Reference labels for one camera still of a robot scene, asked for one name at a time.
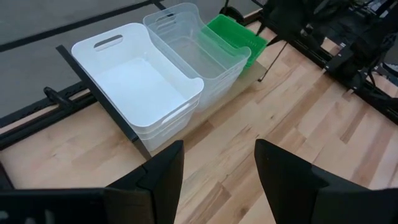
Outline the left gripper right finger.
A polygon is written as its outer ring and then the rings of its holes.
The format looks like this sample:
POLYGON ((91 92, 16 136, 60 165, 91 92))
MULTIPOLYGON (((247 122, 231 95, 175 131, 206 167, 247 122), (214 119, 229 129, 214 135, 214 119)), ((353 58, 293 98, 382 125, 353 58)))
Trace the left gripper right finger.
POLYGON ((318 191, 325 187, 366 190, 265 139, 256 140, 254 158, 276 224, 312 224, 318 191))

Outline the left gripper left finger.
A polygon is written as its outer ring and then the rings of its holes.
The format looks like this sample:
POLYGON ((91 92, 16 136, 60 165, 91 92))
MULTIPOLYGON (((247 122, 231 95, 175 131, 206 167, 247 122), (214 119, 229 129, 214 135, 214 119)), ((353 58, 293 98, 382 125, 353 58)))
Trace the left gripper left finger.
POLYGON ((107 186, 109 224, 173 224, 182 188, 184 145, 173 142, 107 186))

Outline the white plastic basket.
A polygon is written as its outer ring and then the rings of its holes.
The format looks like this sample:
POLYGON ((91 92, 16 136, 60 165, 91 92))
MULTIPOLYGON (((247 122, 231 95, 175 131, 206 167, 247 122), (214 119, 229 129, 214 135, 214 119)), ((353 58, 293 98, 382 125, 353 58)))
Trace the white plastic basket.
POLYGON ((204 88, 188 78, 151 41, 140 23, 129 23, 75 43, 74 59, 138 133, 149 133, 196 107, 204 88))
POLYGON ((134 129, 145 148, 151 152, 181 131, 189 122, 197 107, 198 100, 188 103, 162 120, 161 124, 152 131, 138 131, 134 129))

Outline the clear plastic basket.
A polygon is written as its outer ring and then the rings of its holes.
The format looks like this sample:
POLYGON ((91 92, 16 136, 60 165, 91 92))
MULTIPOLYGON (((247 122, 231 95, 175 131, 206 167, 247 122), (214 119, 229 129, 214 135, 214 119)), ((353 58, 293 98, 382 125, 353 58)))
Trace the clear plastic basket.
POLYGON ((217 83, 207 83, 201 93, 200 102, 196 108, 196 112, 204 111, 216 103, 229 91, 238 77, 238 74, 228 75, 217 83))
POLYGON ((207 108, 222 97, 233 85, 246 65, 247 59, 227 69, 216 79, 203 79, 205 87, 200 97, 200 108, 207 108))
POLYGON ((249 47, 235 48, 208 28, 190 2, 149 14, 143 24, 202 79, 216 79, 251 55, 249 47))

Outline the black frame wooden shelf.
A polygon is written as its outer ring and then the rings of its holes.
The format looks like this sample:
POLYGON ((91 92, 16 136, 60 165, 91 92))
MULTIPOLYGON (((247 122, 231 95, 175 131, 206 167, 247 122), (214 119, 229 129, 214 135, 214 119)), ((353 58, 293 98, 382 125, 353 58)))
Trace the black frame wooden shelf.
POLYGON ((233 84, 229 92, 218 100, 215 104, 211 105, 208 109, 196 113, 193 118, 189 121, 186 128, 183 128, 171 139, 167 140, 163 145, 159 146, 156 150, 149 152, 143 145, 142 141, 137 137, 132 128, 129 127, 127 122, 122 116, 116 111, 114 106, 111 105, 108 99, 102 94, 100 89, 90 80, 88 75, 78 65, 77 61, 72 57, 70 52, 62 45, 58 46, 56 50, 63 57, 63 59, 69 64, 73 71, 82 79, 83 83, 88 87, 90 93, 95 97, 96 100, 102 105, 106 112, 112 117, 114 122, 119 126, 124 135, 132 142, 134 147, 140 152, 145 159, 150 159, 152 156, 159 153, 163 148, 169 145, 171 142, 177 139, 183 139, 192 132, 196 131, 199 127, 208 120, 210 116, 219 111, 224 105, 228 104, 231 100, 235 99, 239 94, 245 91, 251 84, 256 81, 260 81, 261 78, 265 77, 268 69, 263 67, 259 62, 255 62, 250 68, 243 71, 238 80, 233 84))

